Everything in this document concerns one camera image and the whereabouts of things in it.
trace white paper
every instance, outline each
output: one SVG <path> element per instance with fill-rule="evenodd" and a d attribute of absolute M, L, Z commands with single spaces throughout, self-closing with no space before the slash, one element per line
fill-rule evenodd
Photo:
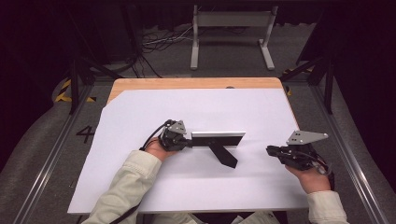
<path fill-rule="evenodd" d="M 282 89 L 188 89 L 124 91 L 104 108 L 68 213 L 90 213 L 131 150 L 168 119 L 182 119 L 187 138 L 246 132 L 238 147 L 227 147 L 238 163 L 221 165 L 208 147 L 184 148 L 163 163 L 140 212 L 307 207 L 297 178 L 266 152 L 298 130 Z"/>

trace number 4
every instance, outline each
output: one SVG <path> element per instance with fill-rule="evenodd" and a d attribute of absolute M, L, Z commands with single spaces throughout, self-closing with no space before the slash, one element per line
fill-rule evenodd
<path fill-rule="evenodd" d="M 91 135 L 95 135 L 95 133 L 91 133 L 91 130 L 92 130 L 92 127 L 88 125 L 88 126 L 85 127 L 83 130 L 81 130 L 81 131 L 79 131 L 78 133 L 76 133 L 76 135 L 83 135 L 83 136 L 85 136 L 84 144 L 86 144 L 87 141 L 88 141 L 88 138 L 89 138 Z"/>

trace metal stand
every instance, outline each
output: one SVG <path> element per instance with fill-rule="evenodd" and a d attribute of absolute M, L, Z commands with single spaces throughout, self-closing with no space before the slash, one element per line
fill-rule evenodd
<path fill-rule="evenodd" d="M 79 105 L 79 91 L 78 91 L 79 78 L 82 80 L 82 83 L 86 86 L 87 85 L 92 86 L 95 81 L 95 77 L 93 76 L 92 71 L 89 69 L 90 67 L 94 67 L 95 69 L 102 72 L 108 77 L 113 77 L 114 79 L 122 78 L 122 76 L 118 75 L 117 73 L 108 70 L 104 66 L 95 63 L 90 59 L 84 57 L 75 59 L 73 62 L 71 62 L 70 65 L 70 79 L 71 79 L 71 87 L 72 87 L 72 108 L 70 109 L 69 114 L 73 114 Z"/>
<path fill-rule="evenodd" d="M 266 27 L 265 38 L 259 39 L 260 48 L 262 49 L 262 56 L 268 70 L 274 70 L 274 63 L 272 61 L 270 52 L 267 48 L 268 41 L 274 26 L 276 18 L 277 7 L 273 7 L 271 11 L 260 12 L 208 12 L 198 11 L 198 7 L 194 6 L 194 14 L 192 19 L 193 41 L 191 53 L 191 70 L 198 69 L 198 53 L 199 53 L 199 39 L 198 27 L 213 27 L 213 26 L 255 26 Z"/>
<path fill-rule="evenodd" d="M 319 57 L 310 62 L 307 62 L 293 71 L 287 73 L 285 76 L 280 77 L 280 81 L 284 82 L 292 77 L 295 77 L 302 73 L 305 69 L 308 69 L 312 66 L 315 66 L 312 70 L 312 73 L 309 75 L 306 80 L 309 85 L 317 86 L 319 82 L 323 79 L 324 75 L 326 76 L 326 85 L 325 85 L 325 96 L 324 96 L 324 104 L 326 106 L 327 112 L 332 114 L 332 82 L 333 82 L 333 65 L 332 60 L 330 58 Z"/>

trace person's left hand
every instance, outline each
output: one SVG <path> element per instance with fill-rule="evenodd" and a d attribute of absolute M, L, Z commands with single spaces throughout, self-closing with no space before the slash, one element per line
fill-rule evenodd
<path fill-rule="evenodd" d="M 165 149 L 163 149 L 163 147 L 160 145 L 159 139 L 157 137 L 153 137 L 149 140 L 145 151 L 157 157 L 160 161 L 164 161 L 166 158 L 177 153 L 177 151 L 165 151 Z"/>
<path fill-rule="evenodd" d="M 326 175 L 321 175 L 316 168 L 300 171 L 288 165 L 285 165 L 285 167 L 288 171 L 297 176 L 297 178 L 300 180 L 300 184 L 303 187 L 303 190 L 307 194 L 318 191 L 331 190 L 329 177 L 327 177 Z"/>

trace beige sleeve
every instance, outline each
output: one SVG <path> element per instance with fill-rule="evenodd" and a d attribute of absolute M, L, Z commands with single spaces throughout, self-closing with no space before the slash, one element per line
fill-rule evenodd
<path fill-rule="evenodd" d="M 342 224 L 347 215 L 337 192 L 326 190 L 308 194 L 309 220 L 317 224 Z"/>
<path fill-rule="evenodd" d="M 110 223 L 137 206 L 151 188 L 161 161 L 144 151 L 133 151 L 111 182 L 110 189 L 97 201 L 84 224 Z M 137 213 L 121 223 L 135 223 Z"/>

